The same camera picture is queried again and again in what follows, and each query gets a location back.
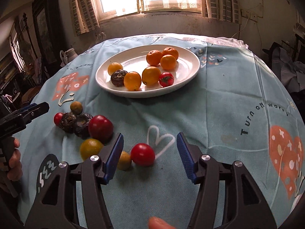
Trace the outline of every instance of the plate rim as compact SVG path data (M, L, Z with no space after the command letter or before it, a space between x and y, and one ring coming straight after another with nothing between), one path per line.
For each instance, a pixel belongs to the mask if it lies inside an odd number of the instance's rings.
M96 80L98 86L101 87L102 89L104 89L104 90L106 90L106 91L112 93L112 94L115 94L115 95L116 95L116 93L120 93L120 94L135 94L135 93L137 93L137 94L144 94L144 93L145 93L145 94L151 94L151 93L156 92L156 90L159 90L159 89L152 89L152 90L145 90L145 91L124 91L124 90L115 90L115 89L111 89L111 88L108 88L108 87L102 87L102 86L99 84L99 82L97 81L97 73L99 72L100 68L102 67L102 65L103 65L105 62L107 62L109 59L113 58L114 56L116 56L116 55L118 55L118 54L121 54L121 53L123 53L123 52L129 51L129 50L131 50L131 49L140 48L140 47L143 47L143 46L167 46L167 47L173 47L173 48L174 48L174 47L179 47L179 48L182 48L182 49L184 49L184 50L187 50L188 52L190 52L192 55L195 56L195 58L198 60L198 67L197 67L195 73L194 73L191 77L187 78L186 80L184 80L184 81L182 81L182 82L180 82L180 83L177 83L177 85L179 85L179 84L184 84L184 83L186 83L187 81L190 82L192 79L194 79L194 78L196 77L196 75L198 74L198 72L199 72L199 70L200 70L200 60L199 60L199 58L196 56L195 53L193 53L193 52L190 51L189 49L186 49L186 48L183 48L183 47L180 47L180 46L167 45L167 44L142 45L142 46L136 46L136 47L132 47L132 48L126 49L126 50L124 50L124 51L122 51L122 52L119 52L119 53L117 53L117 54L111 56L110 58L106 59L106 60L98 67L98 69L96 70L95 80ZM172 87L174 87L174 86L171 85L171 86L168 86L168 87L163 87L162 90L165 91L165 90L171 89Z

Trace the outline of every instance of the human hand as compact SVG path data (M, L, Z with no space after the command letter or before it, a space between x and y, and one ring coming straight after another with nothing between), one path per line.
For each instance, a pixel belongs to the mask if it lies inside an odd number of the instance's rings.
M175 229L175 227L167 224L164 220L152 217L148 221L148 228L149 229Z
M20 142L18 139L14 140L15 148L19 148ZM11 159L9 160L10 171L7 173L7 178L11 181L18 181L22 177L22 165L20 162L21 153L15 149Z

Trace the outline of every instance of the electrical outlet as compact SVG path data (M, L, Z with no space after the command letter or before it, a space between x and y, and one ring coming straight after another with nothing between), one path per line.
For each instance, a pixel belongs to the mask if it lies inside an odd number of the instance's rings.
M255 22L258 22L258 15L255 12L248 11L248 10L242 10L242 17L245 17L249 20L253 20Z

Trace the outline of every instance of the white pitcher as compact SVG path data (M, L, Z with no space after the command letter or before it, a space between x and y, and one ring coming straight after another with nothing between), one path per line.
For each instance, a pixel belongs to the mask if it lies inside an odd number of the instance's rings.
M70 63L73 59L75 59L78 55L74 51L74 48L71 48L67 51L60 51L60 58L64 65Z

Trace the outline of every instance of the plaid curtain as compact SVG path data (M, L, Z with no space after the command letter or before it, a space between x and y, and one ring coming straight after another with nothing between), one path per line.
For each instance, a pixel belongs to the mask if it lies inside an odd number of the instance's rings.
M100 27L91 0L69 0L69 4L75 36Z
M205 0L205 16L241 24L238 0Z

